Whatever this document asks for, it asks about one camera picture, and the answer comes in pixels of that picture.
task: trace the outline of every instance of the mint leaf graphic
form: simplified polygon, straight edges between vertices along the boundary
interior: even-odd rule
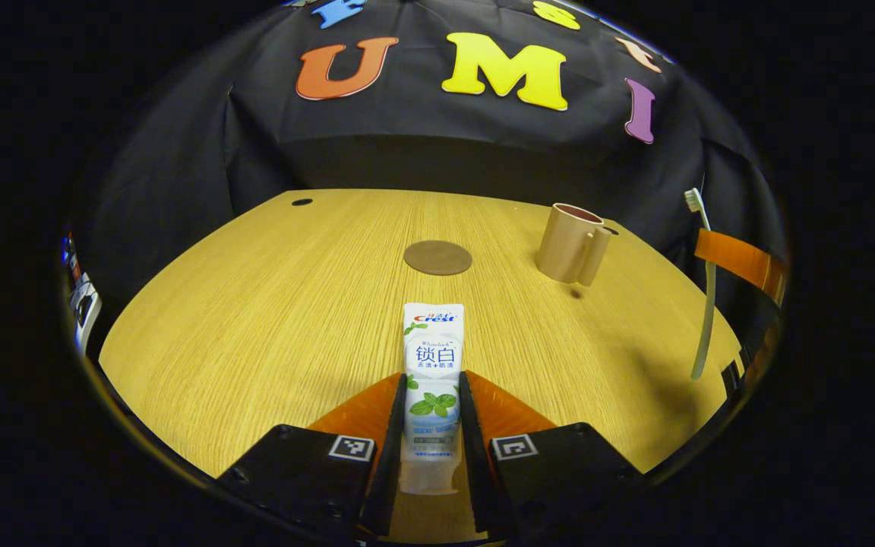
[[[427,401],[417,401],[413,405],[410,406],[410,413],[416,416],[426,416],[431,413],[431,410],[434,409],[434,405]]]
[[[451,408],[454,406],[455,402],[458,402],[458,398],[451,394],[444,394],[437,398],[437,405],[444,408]]]

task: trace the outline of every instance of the white toothbrush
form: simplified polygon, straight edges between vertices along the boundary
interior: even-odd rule
[[[708,223],[708,212],[704,209],[704,201],[701,200],[700,191],[696,188],[685,191],[684,200],[687,201],[687,208],[690,209],[690,212],[700,211],[701,220],[704,221],[704,229],[711,231],[711,224]],[[708,359],[708,345],[711,343],[711,325],[715,320],[715,263],[705,261],[704,270],[708,274],[707,299],[704,302],[701,342],[698,343],[697,356],[694,357],[694,370],[690,373],[691,380],[701,378],[701,373],[704,372],[704,363]]]

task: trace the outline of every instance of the round coaster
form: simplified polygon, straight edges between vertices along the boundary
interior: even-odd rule
[[[414,270],[432,276],[461,274],[472,266],[472,253],[449,242],[417,242],[403,252],[403,260]]]

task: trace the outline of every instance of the wooden table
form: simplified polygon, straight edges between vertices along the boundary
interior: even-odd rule
[[[291,204],[301,198],[312,202]],[[704,376],[691,381],[704,293],[614,221],[591,287],[550,280],[534,262],[548,215],[429,191],[286,191],[157,274],[100,364],[138,418],[218,476],[272,426],[309,425],[402,370],[404,302],[461,302],[465,370],[557,425],[591,423],[645,472],[725,400],[719,373],[741,367],[738,340],[715,311]],[[424,239],[458,243],[475,262],[457,276],[413,270],[403,250]],[[391,538],[483,537],[465,465],[455,484],[461,494],[399,495]]]

